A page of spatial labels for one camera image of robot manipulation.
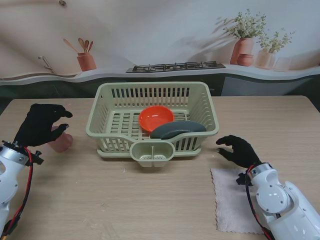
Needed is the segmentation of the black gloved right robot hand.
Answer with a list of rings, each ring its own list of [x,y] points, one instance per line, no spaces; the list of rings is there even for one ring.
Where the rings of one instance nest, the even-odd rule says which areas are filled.
[[[224,136],[219,138],[216,144],[226,145],[232,148],[233,152],[230,152],[219,147],[218,153],[237,166],[248,169],[250,166],[260,165],[262,163],[252,146],[241,137],[234,135]]]

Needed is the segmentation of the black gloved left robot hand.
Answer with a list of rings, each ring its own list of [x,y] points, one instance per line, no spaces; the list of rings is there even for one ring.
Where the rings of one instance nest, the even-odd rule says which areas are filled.
[[[35,103],[30,107],[13,141],[23,147],[37,147],[55,141],[69,125],[63,123],[52,130],[53,124],[60,118],[72,117],[73,114],[60,104]]]

